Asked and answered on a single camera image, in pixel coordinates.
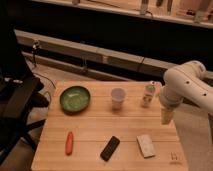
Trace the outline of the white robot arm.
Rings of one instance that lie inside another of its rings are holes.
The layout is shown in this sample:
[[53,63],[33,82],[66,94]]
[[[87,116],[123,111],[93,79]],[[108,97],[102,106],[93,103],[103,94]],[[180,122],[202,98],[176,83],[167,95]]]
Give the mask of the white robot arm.
[[205,66],[189,61],[169,68],[163,76],[165,85],[159,92],[162,105],[161,123],[169,124],[177,108],[186,98],[213,116],[213,87],[203,81]]

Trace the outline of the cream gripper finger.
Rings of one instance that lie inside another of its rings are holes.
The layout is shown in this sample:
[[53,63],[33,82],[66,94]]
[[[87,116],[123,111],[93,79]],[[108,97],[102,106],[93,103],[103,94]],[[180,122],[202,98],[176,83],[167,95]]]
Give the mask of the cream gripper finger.
[[174,112],[170,108],[163,107],[161,109],[161,123],[163,125],[168,125],[173,119]]

